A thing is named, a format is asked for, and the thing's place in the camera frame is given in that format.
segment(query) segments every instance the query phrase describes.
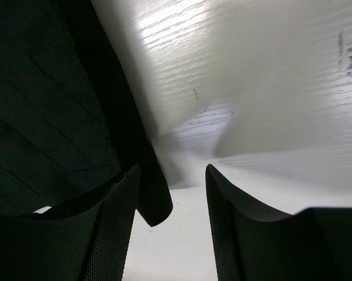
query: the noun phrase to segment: scratch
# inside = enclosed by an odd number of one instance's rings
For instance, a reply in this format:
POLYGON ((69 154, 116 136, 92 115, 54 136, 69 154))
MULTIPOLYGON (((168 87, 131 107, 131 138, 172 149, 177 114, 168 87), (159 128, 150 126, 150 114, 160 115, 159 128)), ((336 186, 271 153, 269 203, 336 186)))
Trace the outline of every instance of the scratch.
POLYGON ((194 97, 197 101, 199 101, 199 97, 198 97, 198 93, 197 93, 197 90, 196 89, 193 89, 194 91, 194 97))
POLYGON ((343 39, 344 35, 343 35, 343 31, 341 30, 339 32, 339 68, 341 69, 341 65, 342 65, 342 58, 343 58, 343 54, 344 54, 344 39, 343 39))
POLYGON ((209 109, 210 104, 207 104, 206 108, 202 111, 202 113, 205 113, 207 109, 209 109))

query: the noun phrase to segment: white wooden surface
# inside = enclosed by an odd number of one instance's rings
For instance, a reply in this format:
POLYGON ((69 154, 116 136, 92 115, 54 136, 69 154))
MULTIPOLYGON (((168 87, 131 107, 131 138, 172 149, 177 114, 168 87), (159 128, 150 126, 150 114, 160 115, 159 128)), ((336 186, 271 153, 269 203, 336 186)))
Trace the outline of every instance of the white wooden surface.
POLYGON ((291 213, 352 206, 352 0, 93 3, 177 202, 136 217, 124 280, 216 280, 208 163, 291 213))

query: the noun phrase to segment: black fabric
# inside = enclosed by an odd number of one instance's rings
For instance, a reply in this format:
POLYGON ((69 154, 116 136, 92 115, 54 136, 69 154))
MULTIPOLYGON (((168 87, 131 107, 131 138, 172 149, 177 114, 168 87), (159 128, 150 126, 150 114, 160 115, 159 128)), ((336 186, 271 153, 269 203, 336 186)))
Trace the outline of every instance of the black fabric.
POLYGON ((0 281, 122 280, 139 183, 136 166, 44 214, 0 215, 0 281))
POLYGON ((90 1, 0 0, 0 213, 66 202, 137 162, 138 210, 157 225, 168 186, 90 1))
POLYGON ((239 190, 211 165, 206 189, 219 280, 352 280, 352 209, 291 216, 239 190))
POLYGON ((212 184, 211 173, 206 173, 206 195, 209 206, 213 250, 219 280, 244 280, 239 244, 232 213, 232 205, 212 184))

